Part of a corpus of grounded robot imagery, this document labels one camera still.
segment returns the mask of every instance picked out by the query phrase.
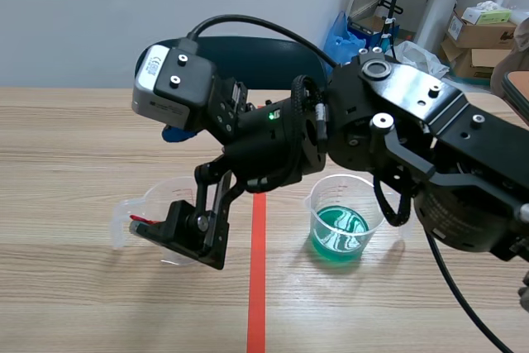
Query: red tape line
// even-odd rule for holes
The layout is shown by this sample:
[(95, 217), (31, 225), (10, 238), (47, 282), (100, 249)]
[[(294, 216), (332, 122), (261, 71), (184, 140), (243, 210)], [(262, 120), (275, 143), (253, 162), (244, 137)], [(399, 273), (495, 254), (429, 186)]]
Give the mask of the red tape line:
[(266, 193), (254, 194), (246, 353), (266, 352)]

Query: plastic measuring cup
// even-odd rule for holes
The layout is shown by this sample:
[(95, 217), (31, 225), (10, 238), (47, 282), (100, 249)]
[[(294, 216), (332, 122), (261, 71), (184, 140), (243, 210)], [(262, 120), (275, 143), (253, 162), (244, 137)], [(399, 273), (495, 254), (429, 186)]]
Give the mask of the plastic measuring cup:
[(329, 260), (360, 258), (384, 222), (373, 184), (355, 175), (337, 174), (321, 179), (305, 198), (305, 206), (311, 212), (310, 237), (314, 248)]
[[(192, 177), (166, 179), (150, 188), (141, 198), (130, 198), (119, 202), (110, 221), (110, 232), (114, 248), (127, 246), (152, 246), (153, 243), (129, 232), (131, 215), (137, 215), (150, 221), (165, 221), (170, 204), (175, 200), (186, 200), (195, 205), (197, 185)], [(215, 188), (207, 191), (207, 208), (212, 206)], [(187, 265), (195, 262), (187, 256), (160, 246), (162, 261), (174, 265)]]

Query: green liquid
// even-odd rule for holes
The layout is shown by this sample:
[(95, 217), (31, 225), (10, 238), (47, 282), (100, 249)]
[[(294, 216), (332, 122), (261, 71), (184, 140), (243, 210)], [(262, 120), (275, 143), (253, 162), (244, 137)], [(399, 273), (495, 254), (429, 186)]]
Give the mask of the green liquid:
[[(330, 206), (317, 215), (330, 227), (349, 233), (362, 233), (369, 230), (364, 218), (354, 210), (342, 206)], [(368, 236), (344, 236), (323, 225), (316, 224), (312, 230), (312, 243), (318, 253), (329, 260), (346, 261), (360, 257)]]

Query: blue chair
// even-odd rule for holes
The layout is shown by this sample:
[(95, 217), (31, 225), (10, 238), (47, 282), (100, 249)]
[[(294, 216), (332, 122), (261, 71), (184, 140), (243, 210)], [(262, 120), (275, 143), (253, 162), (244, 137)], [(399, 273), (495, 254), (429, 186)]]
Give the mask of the blue chair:
[[(295, 41), (249, 36), (202, 36), (198, 55), (217, 66), (222, 79), (233, 77), (254, 90), (289, 90), (300, 74), (312, 77), (319, 87), (326, 83), (322, 61)], [(160, 41), (158, 45), (175, 47), (178, 39)], [(136, 74), (146, 49), (136, 63)]]

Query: sink pedestal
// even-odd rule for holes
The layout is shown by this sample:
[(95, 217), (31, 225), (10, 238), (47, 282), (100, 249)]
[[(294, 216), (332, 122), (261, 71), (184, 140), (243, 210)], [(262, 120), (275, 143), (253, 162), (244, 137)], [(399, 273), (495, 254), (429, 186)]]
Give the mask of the sink pedestal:
[(436, 53), (439, 50), (456, 0), (428, 0), (415, 43)]

